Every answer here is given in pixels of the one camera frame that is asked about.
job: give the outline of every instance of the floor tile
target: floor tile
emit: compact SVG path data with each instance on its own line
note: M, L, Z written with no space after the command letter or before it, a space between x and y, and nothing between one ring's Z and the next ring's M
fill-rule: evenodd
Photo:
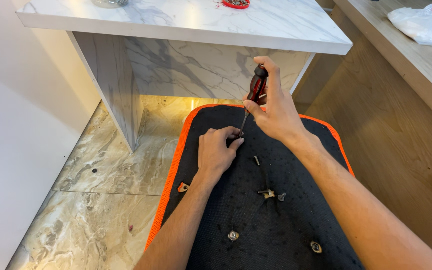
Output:
M53 190L161 195L186 116L211 103L240 100L142 95L144 113L130 154L100 103L59 174Z
M132 269L143 254L159 198L50 193L7 269Z

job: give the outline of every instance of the white marble desk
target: white marble desk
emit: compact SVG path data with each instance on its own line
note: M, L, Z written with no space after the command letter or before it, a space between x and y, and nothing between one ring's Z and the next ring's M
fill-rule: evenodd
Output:
M16 14L26 27L68 31L131 152L139 94L240 99L258 55L275 60L292 91L315 52L352 46L315 0L252 0L247 9L216 0L129 0L117 9L32 0Z

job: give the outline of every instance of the red container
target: red container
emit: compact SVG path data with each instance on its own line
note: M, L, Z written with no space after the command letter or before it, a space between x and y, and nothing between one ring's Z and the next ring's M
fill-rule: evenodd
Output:
M246 3L248 3L248 4L245 6L237 6L237 5L233 5L229 2L226 2L225 0L222 0L223 5L225 5L226 7L233 8L233 9L245 9L245 8L249 7L249 0L241 0L241 1L246 1Z

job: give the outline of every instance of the black mesh fabric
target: black mesh fabric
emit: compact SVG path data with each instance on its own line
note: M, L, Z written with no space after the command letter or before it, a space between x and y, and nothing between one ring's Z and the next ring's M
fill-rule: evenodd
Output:
M199 136L209 128L239 127L243 117L243 108L226 105L205 107L197 113L163 224L185 194L177 191L178 186L181 182L191 185L198 170ZM282 143L262 132L253 119L248 117L245 141L209 197L187 269L363 269L307 169ZM347 169L328 128L314 120L303 118L302 122ZM256 155L260 166L256 165ZM257 193L267 188L276 194L285 192L284 201L265 199ZM239 233L236 241L228 238L231 230ZM311 249L311 241L321 245L322 253Z

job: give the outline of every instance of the white wall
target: white wall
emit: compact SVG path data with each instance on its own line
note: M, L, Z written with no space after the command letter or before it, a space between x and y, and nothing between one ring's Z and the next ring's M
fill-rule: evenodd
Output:
M0 269L71 153L99 95L63 31L25 28L0 0Z

